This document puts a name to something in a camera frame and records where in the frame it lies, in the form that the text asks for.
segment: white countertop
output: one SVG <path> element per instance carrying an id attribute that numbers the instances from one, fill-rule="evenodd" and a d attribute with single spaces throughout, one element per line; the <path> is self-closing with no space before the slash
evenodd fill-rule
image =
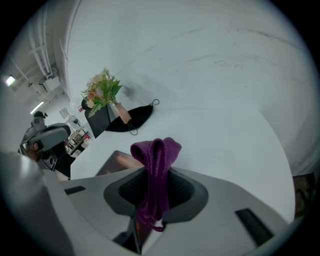
<path id="1" fill-rule="evenodd" d="M 155 111 L 138 129 L 105 131 L 71 165 L 71 179 L 96 175 L 115 150 L 130 154 L 135 142 L 172 137 L 181 144 L 173 167 L 233 182 L 276 210 L 295 214 L 290 167 L 274 131 L 259 112 L 230 109 Z"/>

